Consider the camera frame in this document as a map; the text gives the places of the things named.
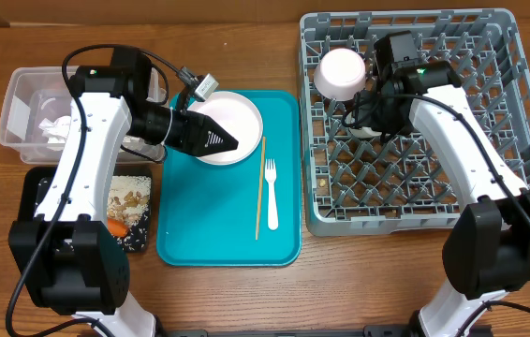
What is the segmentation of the small white round cup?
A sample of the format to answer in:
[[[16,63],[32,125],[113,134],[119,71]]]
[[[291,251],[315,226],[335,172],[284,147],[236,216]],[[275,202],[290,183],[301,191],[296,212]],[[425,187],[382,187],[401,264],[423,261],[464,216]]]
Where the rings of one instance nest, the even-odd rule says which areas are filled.
[[[346,122],[353,123],[356,120],[352,117],[352,112],[350,112],[346,117]],[[359,139],[372,139],[375,137],[381,136],[381,132],[374,131],[371,127],[361,127],[361,128],[349,128],[348,131]]]

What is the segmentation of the white bowl with food scraps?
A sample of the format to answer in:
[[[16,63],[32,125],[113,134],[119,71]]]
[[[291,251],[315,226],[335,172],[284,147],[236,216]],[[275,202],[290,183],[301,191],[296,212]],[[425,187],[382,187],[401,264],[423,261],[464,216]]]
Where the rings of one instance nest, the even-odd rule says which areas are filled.
[[[336,101],[351,100],[366,86],[366,65],[350,49],[327,52],[316,67],[314,85],[321,95]]]

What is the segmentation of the orange carrot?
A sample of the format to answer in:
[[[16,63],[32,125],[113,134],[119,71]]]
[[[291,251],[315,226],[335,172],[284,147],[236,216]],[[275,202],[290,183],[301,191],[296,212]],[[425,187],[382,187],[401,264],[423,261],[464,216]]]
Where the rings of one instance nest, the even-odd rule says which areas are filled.
[[[124,222],[112,218],[107,219],[107,228],[112,236],[118,238],[124,238],[129,230]]]

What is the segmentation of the white napkin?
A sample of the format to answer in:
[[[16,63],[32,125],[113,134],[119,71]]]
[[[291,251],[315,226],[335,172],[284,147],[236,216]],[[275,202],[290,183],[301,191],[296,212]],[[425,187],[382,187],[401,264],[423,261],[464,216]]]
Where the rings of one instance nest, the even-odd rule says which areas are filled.
[[[48,143],[61,144],[66,142],[70,124],[71,117],[62,116],[55,121],[44,119],[38,127],[42,130],[42,136],[48,139]]]

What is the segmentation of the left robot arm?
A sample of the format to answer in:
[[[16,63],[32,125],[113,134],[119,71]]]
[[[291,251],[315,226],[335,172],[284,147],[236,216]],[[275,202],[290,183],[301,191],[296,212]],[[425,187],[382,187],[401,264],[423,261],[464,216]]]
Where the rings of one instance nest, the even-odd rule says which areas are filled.
[[[17,219],[8,245],[21,276],[14,294],[103,336],[161,336],[159,318],[130,292],[126,253],[107,227],[112,175],[125,136],[194,157],[235,150],[237,140],[211,117],[188,108],[217,88],[211,75],[176,70],[184,84],[174,108],[148,97],[153,72],[168,62],[114,44],[105,66],[65,72],[71,122],[52,183],[35,212]]]

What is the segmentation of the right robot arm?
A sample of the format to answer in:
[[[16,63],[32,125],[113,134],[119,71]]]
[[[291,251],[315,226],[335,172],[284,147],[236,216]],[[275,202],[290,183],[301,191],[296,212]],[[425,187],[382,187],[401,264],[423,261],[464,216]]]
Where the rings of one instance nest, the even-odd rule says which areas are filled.
[[[358,138],[389,141],[417,131],[432,146],[460,215],[442,250],[447,276],[404,325],[368,336],[488,336],[478,319],[530,281],[530,189],[478,124],[447,61],[425,62],[408,31],[375,45],[375,86],[357,93],[342,123]]]

